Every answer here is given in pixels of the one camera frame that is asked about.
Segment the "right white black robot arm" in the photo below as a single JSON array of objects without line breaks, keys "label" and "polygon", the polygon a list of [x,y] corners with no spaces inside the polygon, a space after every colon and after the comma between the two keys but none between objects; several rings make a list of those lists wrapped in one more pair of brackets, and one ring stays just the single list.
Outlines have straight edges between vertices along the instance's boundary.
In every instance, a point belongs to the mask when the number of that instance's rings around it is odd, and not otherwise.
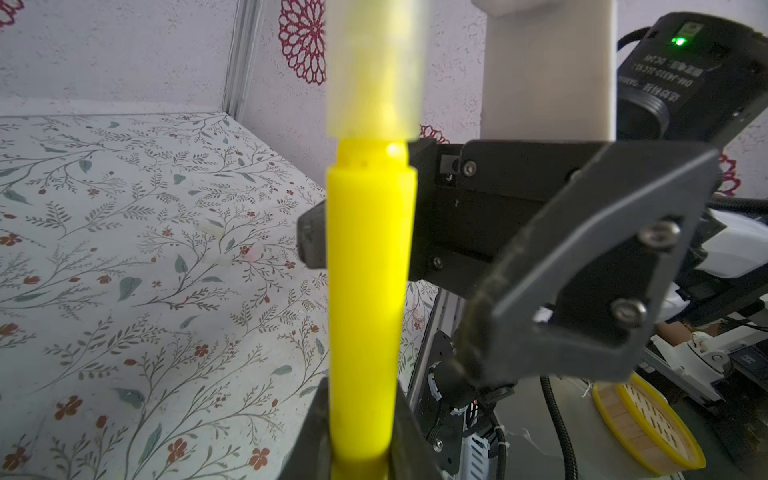
[{"label": "right white black robot arm", "polygon": [[417,132],[419,2],[328,8],[323,202],[297,223],[329,280],[330,372],[285,479],[452,479],[506,469],[496,404],[538,378],[590,384],[655,475],[705,464],[636,374],[658,323],[707,323],[767,289],[762,200],[718,194],[723,147],[767,107],[767,39],[672,12],[622,38],[612,1],[481,1],[480,135]]}]

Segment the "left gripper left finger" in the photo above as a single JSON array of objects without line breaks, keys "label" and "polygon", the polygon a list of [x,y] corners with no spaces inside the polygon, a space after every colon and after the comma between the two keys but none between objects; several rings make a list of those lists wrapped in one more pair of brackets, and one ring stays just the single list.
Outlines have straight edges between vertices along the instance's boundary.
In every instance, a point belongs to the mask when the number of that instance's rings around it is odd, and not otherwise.
[{"label": "left gripper left finger", "polygon": [[329,385],[323,378],[315,390],[296,442],[283,461],[279,480],[329,480],[330,440]]}]

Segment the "yellow highlighter pen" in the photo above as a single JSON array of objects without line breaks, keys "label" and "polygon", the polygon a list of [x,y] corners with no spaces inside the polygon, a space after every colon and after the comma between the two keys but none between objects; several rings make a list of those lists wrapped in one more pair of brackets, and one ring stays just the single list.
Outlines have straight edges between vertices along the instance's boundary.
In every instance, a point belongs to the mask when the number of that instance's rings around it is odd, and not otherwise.
[{"label": "yellow highlighter pen", "polygon": [[327,174],[334,479],[385,479],[417,173],[402,141],[345,139]]}]

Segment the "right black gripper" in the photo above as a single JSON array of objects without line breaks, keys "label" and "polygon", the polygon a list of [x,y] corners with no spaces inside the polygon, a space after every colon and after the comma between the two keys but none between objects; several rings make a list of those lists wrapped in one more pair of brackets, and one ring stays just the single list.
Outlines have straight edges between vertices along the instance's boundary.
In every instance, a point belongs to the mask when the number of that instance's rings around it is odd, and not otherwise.
[{"label": "right black gripper", "polygon": [[406,152],[417,172],[409,278],[470,297],[456,372],[476,387],[627,379],[714,191],[718,150],[420,139]]}]

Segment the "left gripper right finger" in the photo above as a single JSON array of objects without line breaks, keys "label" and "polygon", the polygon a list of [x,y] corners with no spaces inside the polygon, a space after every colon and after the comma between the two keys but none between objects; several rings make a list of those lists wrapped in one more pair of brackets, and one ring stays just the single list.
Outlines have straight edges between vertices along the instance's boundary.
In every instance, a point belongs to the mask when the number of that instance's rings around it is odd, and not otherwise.
[{"label": "left gripper right finger", "polygon": [[394,480],[440,480],[441,471],[432,457],[418,422],[410,409],[400,384],[396,388],[396,403],[389,450],[389,478]]}]

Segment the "translucent pen cap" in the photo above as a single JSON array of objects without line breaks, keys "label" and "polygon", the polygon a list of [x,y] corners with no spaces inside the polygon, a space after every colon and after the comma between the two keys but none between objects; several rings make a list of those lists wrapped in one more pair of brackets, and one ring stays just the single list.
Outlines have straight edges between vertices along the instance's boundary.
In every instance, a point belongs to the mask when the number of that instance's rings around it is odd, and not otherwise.
[{"label": "translucent pen cap", "polygon": [[326,128],[332,138],[410,141],[420,134],[429,1],[328,1]]}]

